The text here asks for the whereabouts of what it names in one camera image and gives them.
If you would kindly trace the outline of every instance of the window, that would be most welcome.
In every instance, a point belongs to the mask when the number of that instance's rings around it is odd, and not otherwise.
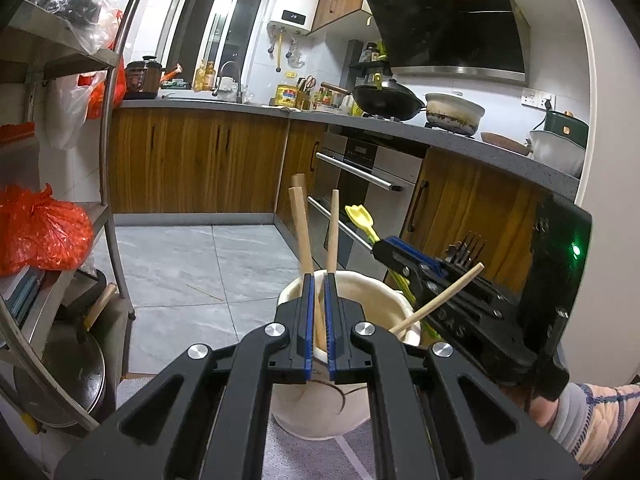
[[[217,73],[225,62],[235,61],[242,73],[261,2],[180,0],[165,23],[164,66],[180,63],[185,81],[193,81],[202,60],[213,61]],[[225,70],[224,75],[235,76],[235,71]]]

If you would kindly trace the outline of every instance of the gray countertop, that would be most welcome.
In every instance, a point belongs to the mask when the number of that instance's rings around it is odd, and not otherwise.
[[[392,123],[371,118],[351,117],[325,112],[300,112],[287,109],[263,107],[259,105],[239,105],[205,99],[155,99],[155,100],[127,100],[122,102],[122,108],[191,108],[194,110],[220,110],[230,112],[244,112],[272,117],[290,117],[294,120],[310,121],[314,123],[335,124],[382,134],[384,136],[402,137],[416,140],[435,148],[447,150],[468,156],[479,162],[484,162],[494,168],[514,174],[546,189],[556,192],[570,200],[574,200],[580,181],[561,171],[540,164],[535,160],[518,155],[517,153],[486,144],[443,130],[434,130],[412,124]]]

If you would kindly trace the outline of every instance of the bowl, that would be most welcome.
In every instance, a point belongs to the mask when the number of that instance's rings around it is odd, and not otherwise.
[[[481,132],[480,138],[482,139],[482,142],[486,142],[492,146],[498,146],[498,148],[509,150],[510,152],[517,153],[518,155],[527,156],[531,153],[531,150],[527,146],[520,144],[509,137],[493,134],[491,132]]]
[[[571,176],[580,177],[586,153],[583,147],[545,130],[533,130],[529,136],[533,160]]]

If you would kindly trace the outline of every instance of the window frame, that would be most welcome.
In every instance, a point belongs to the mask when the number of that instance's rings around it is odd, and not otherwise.
[[[214,25],[214,19],[216,13],[214,9],[216,7],[216,2],[219,0],[214,0],[213,5],[209,11],[209,17],[207,19],[207,24],[205,26],[204,33],[202,35],[202,40],[200,41],[200,48],[198,51],[198,59],[204,58],[204,53],[207,48],[207,43],[209,41],[209,37]],[[164,24],[162,26],[162,32],[160,35],[160,40],[158,41],[158,49],[156,50],[156,56],[161,60],[162,65],[166,66],[169,52],[171,50],[172,43],[174,42],[175,31],[177,29],[178,20],[180,20],[180,15],[182,10],[184,9],[184,4],[186,0],[172,0],[171,6],[167,15],[164,19]],[[218,51],[216,53],[216,59],[214,62],[215,70],[218,73],[220,70],[220,60],[222,58],[222,53],[226,43],[226,35],[228,34],[228,30],[231,24],[231,21],[234,16],[234,12],[236,10],[236,3],[238,0],[232,0],[232,5],[227,14],[227,19],[225,21],[225,25],[221,34],[221,41],[218,44]],[[246,56],[244,58],[244,63],[242,64],[242,74],[241,74],[241,82],[246,85],[250,74],[251,74],[251,66],[253,64],[255,58],[255,49],[258,43],[258,37],[260,34],[259,25],[264,20],[265,13],[267,11],[267,7],[269,5],[270,0],[260,0],[260,5],[258,6],[258,12],[255,16],[255,21],[252,26],[252,31],[249,36],[249,41],[247,44]]]

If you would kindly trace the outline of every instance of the wooden stick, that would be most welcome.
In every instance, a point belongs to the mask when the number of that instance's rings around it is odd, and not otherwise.
[[[303,202],[305,203],[305,216],[309,216],[308,211],[308,202],[306,201],[307,193],[306,193],[306,176],[304,173],[296,173],[291,176],[291,187],[300,187],[302,188],[302,197]]]
[[[473,269],[467,272],[464,276],[460,277],[460,279],[451,283],[445,290],[443,290],[440,294],[438,294],[435,298],[433,298],[429,303],[427,303],[420,310],[417,310],[403,322],[398,323],[395,327],[393,327],[389,332],[392,334],[398,335],[403,330],[409,328],[416,321],[420,321],[424,316],[428,316],[431,312],[436,310],[443,303],[447,303],[451,298],[453,298],[457,293],[460,292],[463,288],[465,288],[478,274],[482,272],[484,269],[484,265],[478,263]]]
[[[102,313],[104,308],[107,306],[107,303],[111,301],[111,298],[117,291],[117,287],[115,283],[107,283],[107,286],[104,288],[102,294],[95,300],[95,303],[89,309],[89,312],[86,314],[84,318],[84,329],[89,331],[91,327],[94,325],[95,320],[98,319],[98,316]]]
[[[304,280],[305,274],[314,273],[314,261],[311,257],[311,243],[309,241],[309,228],[306,223],[306,215],[304,208],[304,198],[302,188],[290,187],[289,200],[293,213],[293,221],[296,225],[296,235],[298,238],[298,254],[300,256],[300,273],[301,280]],[[316,346],[326,351],[326,328],[324,327],[324,311],[320,307],[318,295],[314,298],[314,340]]]
[[[334,189],[331,194],[331,218],[329,218],[329,255],[326,259],[326,272],[338,268],[338,216],[340,215],[340,191]]]

